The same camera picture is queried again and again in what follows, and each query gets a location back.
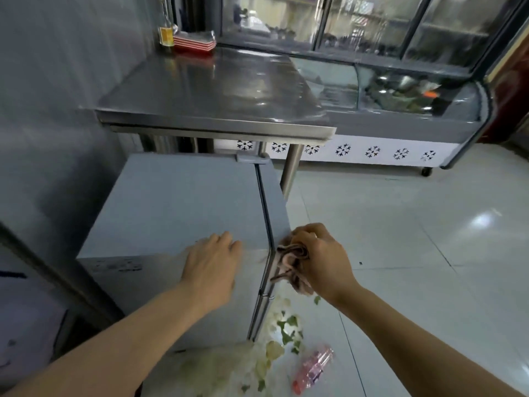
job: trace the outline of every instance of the plastic lid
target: plastic lid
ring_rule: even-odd
[[[294,380],[294,383],[292,383],[292,390],[294,390],[296,395],[301,395],[301,389],[297,380]]]

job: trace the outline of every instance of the glass panel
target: glass panel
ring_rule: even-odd
[[[294,57],[290,60],[327,110],[357,109],[358,78],[353,66]]]
[[[323,0],[224,0],[222,35],[310,49]]]
[[[474,83],[357,66],[362,108],[475,122],[480,96]]]
[[[321,48],[399,57],[421,0],[332,0]]]
[[[407,59],[472,67],[519,0],[432,0]]]

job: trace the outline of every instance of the snowflake cutout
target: snowflake cutout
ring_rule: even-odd
[[[319,151],[320,151],[319,146],[307,146],[305,148],[305,153],[307,154],[314,154],[314,153],[318,153]]]
[[[253,141],[237,141],[237,147],[241,150],[253,149]]]
[[[346,143],[344,145],[340,145],[338,146],[338,149],[336,149],[335,153],[338,155],[338,156],[345,156],[346,154],[348,154],[349,152],[351,151],[351,146]]]
[[[375,157],[378,153],[380,153],[380,148],[378,146],[373,146],[367,149],[366,156],[372,158]]]
[[[393,154],[393,159],[400,160],[404,159],[406,155],[409,153],[409,150],[403,147],[402,149],[397,149],[397,151]]]
[[[422,161],[428,161],[428,160],[432,160],[433,156],[435,156],[435,151],[430,150],[429,152],[424,152],[420,159]]]
[[[287,150],[287,144],[286,143],[272,143],[272,151],[275,153],[281,153]]]

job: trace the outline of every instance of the caster wheel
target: caster wheel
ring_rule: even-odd
[[[429,177],[432,175],[432,167],[423,167],[422,171],[420,172],[420,175],[423,177]]]

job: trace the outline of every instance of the folded cloth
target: folded cloth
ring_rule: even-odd
[[[276,259],[279,274],[272,277],[270,281],[276,283],[281,280],[287,280],[298,293],[303,295],[314,294],[314,290],[303,274],[301,260],[307,258],[307,248],[302,244],[278,246]]]

